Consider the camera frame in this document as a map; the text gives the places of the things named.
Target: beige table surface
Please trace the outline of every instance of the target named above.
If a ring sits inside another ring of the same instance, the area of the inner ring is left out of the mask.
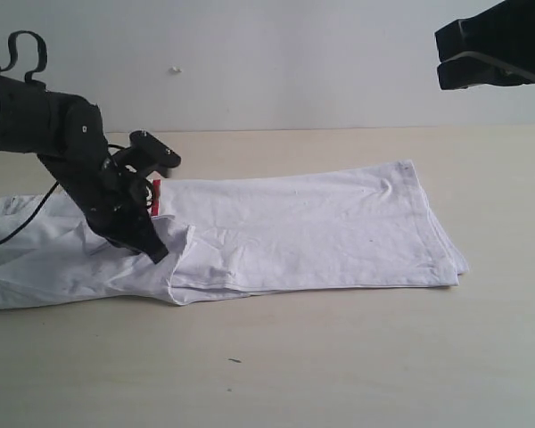
[[[535,427],[535,127],[160,137],[174,178],[412,159],[472,272],[443,291],[0,311],[0,427]],[[0,196],[51,183],[0,153]]]

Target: white cloth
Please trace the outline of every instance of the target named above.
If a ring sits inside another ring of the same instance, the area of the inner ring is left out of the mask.
[[[41,197],[0,200],[0,237]],[[0,247],[0,308],[141,295],[185,305],[273,292],[457,285],[464,257],[410,161],[248,180],[164,181],[154,266],[89,231],[54,195]]]

